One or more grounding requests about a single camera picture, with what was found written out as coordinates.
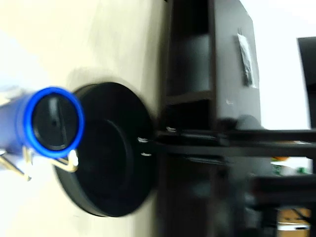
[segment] beige floor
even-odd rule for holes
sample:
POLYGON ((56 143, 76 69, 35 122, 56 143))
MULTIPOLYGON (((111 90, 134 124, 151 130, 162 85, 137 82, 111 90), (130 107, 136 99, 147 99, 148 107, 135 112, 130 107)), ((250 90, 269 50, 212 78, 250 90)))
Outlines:
MULTIPOLYGON (((118 81, 142 97, 154 116, 168 16, 163 0, 0 0, 0 31, 16 39, 47 75, 26 75, 24 82, 47 80, 74 90, 96 81, 118 81)), ((0 236, 154 235, 155 194, 132 215, 100 218, 68 199, 44 161, 35 164, 27 184, 7 172, 0 172, 0 178, 0 236)))

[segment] black shelf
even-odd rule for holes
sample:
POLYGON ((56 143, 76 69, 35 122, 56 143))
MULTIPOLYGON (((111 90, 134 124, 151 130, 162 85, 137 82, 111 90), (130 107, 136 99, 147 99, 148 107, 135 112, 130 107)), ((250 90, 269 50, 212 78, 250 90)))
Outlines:
POLYGON ((200 100, 211 100, 212 92, 210 90, 188 92, 182 95, 167 96, 166 104, 175 105, 182 103, 195 102, 200 100))
POLYGON ((177 103, 165 107, 165 126, 176 129, 210 129, 211 101, 177 103))
POLYGON ((207 91, 210 84, 208 0, 174 0, 167 96, 207 91))

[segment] black metal frame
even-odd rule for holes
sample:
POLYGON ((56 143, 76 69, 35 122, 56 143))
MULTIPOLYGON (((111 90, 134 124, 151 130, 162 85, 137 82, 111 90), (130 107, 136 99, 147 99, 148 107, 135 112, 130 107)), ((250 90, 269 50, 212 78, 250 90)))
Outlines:
MULTIPOLYGON (((141 150, 146 154, 172 154, 193 162, 214 165, 227 165, 227 161, 223 159, 226 156, 238 162, 240 157, 312 158, 316 154, 316 144, 312 143, 316 140, 316 130, 168 130, 158 131, 154 139, 142 142, 141 150)), ((234 236, 275 237, 278 208, 313 207, 316 202, 316 175, 254 176, 238 192, 245 199, 242 204, 244 211, 238 215, 244 215, 248 220, 260 218, 261 221, 255 227, 248 221, 248 227, 242 232, 233 230, 234 236)), ((314 224, 311 223, 311 233, 314 232, 314 224)))

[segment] metal clamp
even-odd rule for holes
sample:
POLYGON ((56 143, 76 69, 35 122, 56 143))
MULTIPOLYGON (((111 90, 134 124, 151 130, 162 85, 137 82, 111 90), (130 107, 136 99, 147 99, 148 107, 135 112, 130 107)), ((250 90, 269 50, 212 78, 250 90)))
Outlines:
POLYGON ((68 160, 59 159, 49 159, 50 163, 54 166, 63 169, 64 171, 73 173, 78 169, 78 157, 75 150, 71 150, 68 154, 68 160))
MULTIPOLYGON (((138 137, 138 138, 137 138, 137 141, 138 141, 139 143, 148 143, 148 139, 147 139, 147 138, 138 137)), ((151 157, 151 156, 152 156, 152 154, 145 153, 145 152, 142 152, 141 155, 144 156, 144 157, 151 157)))
POLYGON ((18 167, 16 167, 11 161, 9 161, 7 158, 4 157, 4 155, 7 154, 7 152, 3 152, 0 155, 0 163, 3 164, 7 169, 12 170, 19 176, 23 177, 26 181, 31 180, 31 168, 32 168, 32 155, 31 152, 25 147, 22 147, 22 155, 23 159, 25 160, 26 163, 26 169, 25 172, 20 170, 18 167))
MULTIPOLYGON (((33 165, 31 150, 25 146, 22 147, 22 156, 23 156, 23 160, 26 163, 26 168, 24 172, 20 170, 16 165, 14 165, 11 161, 9 161, 7 158, 5 158, 4 157, 5 154, 7 154, 7 152, 5 151, 2 154, 0 154, 0 163, 3 164, 7 169, 23 177, 26 181, 30 181, 32 179, 31 169, 33 165)), ((78 157, 75 150, 71 150, 69 152, 68 160, 63 159, 63 158, 59 158, 59 159, 50 158, 49 162, 52 165, 71 173, 75 172, 78 169, 78 157)))

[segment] metal clip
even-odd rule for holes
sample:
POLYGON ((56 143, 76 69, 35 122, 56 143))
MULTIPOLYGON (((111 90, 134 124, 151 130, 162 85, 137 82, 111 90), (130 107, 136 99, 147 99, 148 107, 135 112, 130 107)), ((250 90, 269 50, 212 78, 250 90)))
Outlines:
MULTIPOLYGON (((11 161, 9 161, 7 158, 4 157, 4 155, 7 154, 7 152, 3 152, 0 154, 0 163, 3 164, 7 169, 12 170, 19 176, 22 176, 26 181, 30 181, 32 178, 30 176, 31 169, 32 169, 32 154, 31 150, 27 147, 22 147, 22 156, 23 160, 26 163, 25 171, 23 172, 20 170, 17 166, 15 166, 11 161)), ((68 160, 59 158, 59 159, 52 159, 49 158, 49 162, 67 172, 75 172, 78 169, 78 157, 75 150, 71 150, 68 154, 68 160)))
POLYGON ((137 140, 138 140, 139 143, 147 143, 148 142, 148 139, 141 138, 141 137, 138 137, 137 140))
POLYGON ((177 130, 173 127, 166 127, 168 132, 177 132, 177 130))
POLYGON ((3 152, 0 155, 0 163, 2 163, 7 169, 12 170, 13 172, 18 174, 19 176, 23 177, 26 181, 30 181, 31 180, 30 173, 31 173, 31 168, 32 168, 31 152, 25 146, 22 147, 22 155, 23 155, 23 159, 25 160, 25 163, 26 163, 25 172, 20 170, 11 161, 6 159, 4 157, 5 154, 7 154, 7 152, 3 152))
POLYGON ((68 160, 59 158, 59 159, 49 159, 49 161, 54 166, 70 173, 73 173, 78 169, 78 157, 75 150, 71 150, 69 152, 68 160))

